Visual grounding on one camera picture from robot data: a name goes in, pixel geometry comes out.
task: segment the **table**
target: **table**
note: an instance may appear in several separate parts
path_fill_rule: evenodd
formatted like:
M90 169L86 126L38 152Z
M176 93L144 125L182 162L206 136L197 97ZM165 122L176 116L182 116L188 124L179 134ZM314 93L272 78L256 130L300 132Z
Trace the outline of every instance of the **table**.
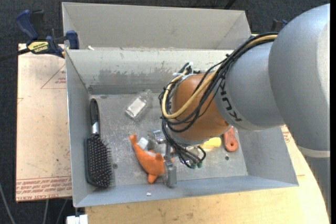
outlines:
M17 201L71 196L64 64L55 56L19 58ZM35 105L25 107L33 98ZM329 223L307 162L288 130L283 133L297 187L87 207L89 223Z

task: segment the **orange plastic piece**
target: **orange plastic piece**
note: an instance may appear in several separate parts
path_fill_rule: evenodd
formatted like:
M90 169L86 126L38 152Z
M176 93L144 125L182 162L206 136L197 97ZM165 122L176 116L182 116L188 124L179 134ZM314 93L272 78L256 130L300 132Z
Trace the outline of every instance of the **orange plastic piece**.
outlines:
M233 152L238 149L238 141L236 139L233 127L231 127L223 134L223 138L224 138L224 147L227 151Z
M154 183L157 176L164 173L164 158L160 153L156 153L155 156L148 154L136 143L137 135L130 135L130 141L133 145L135 154L142 168L148 173L148 182Z

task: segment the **blue clamp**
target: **blue clamp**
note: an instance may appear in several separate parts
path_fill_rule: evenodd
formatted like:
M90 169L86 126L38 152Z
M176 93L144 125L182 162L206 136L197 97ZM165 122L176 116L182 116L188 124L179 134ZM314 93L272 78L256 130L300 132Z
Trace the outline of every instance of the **blue clamp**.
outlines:
M78 35L75 31L70 30L67 31L66 35L61 38L53 39L52 36L47 36L45 39L40 40L39 33L36 31L36 28L34 27L34 24L31 21L31 13L29 10L24 10L19 15L16 16L15 22L19 29L26 33L29 36L29 41L27 42L27 47L29 47L29 44L36 42L36 41L47 41L48 42L48 48L44 51L40 51L38 54L51 54L58 57L64 57L62 52L64 51L61 47L58 46L58 41L65 41L68 40L70 43L70 49L79 49L79 40Z

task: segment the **black handle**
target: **black handle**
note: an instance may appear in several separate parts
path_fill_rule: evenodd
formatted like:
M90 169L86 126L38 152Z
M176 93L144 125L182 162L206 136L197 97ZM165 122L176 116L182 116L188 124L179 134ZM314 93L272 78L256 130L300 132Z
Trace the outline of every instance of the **black handle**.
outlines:
M95 99L91 99L90 101L90 121L92 126L92 133L99 133L99 109L98 103Z

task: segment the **yellow object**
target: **yellow object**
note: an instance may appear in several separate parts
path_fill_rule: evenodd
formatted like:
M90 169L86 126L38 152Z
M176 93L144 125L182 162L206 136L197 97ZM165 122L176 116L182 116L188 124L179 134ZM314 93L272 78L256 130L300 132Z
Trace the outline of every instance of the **yellow object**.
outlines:
M204 142L201 145L201 147L211 149L211 148L214 148L214 147L220 147L221 144L222 144L222 139L220 139L219 137L214 137L214 138L211 138L208 141Z

